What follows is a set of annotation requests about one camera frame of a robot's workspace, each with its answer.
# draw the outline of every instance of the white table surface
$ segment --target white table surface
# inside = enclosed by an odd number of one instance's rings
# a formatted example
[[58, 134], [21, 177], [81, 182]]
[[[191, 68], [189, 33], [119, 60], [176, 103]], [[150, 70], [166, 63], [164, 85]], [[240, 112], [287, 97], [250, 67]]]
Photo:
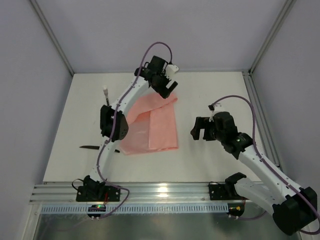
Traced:
[[[71, 182], [90, 173], [98, 151], [79, 146], [102, 143], [103, 86], [108, 86], [109, 99], [113, 102], [132, 79], [132, 73], [74, 75], [44, 182]], [[211, 113], [208, 105], [216, 99], [226, 95], [248, 98], [242, 73], [182, 72], [174, 80], [178, 82], [174, 110], [179, 149], [129, 156], [115, 153], [102, 174], [112, 182], [222, 182], [242, 172], [251, 180], [259, 181], [249, 168], [225, 152], [218, 141], [194, 141], [190, 135], [196, 117], [208, 117]], [[252, 117], [248, 105], [236, 98], [225, 99], [221, 104], [234, 117], [238, 131], [251, 136]], [[262, 146], [259, 134], [256, 142]]]

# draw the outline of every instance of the metal grate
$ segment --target metal grate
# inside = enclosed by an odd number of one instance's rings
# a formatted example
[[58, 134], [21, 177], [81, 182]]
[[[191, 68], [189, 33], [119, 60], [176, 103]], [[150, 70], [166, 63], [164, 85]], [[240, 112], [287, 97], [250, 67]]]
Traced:
[[[41, 214], [86, 214], [91, 204], [46, 204]], [[117, 205], [106, 205], [106, 213]], [[227, 203], [159, 203], [159, 204], [126, 204], [114, 214], [189, 214], [189, 213], [227, 213]]]

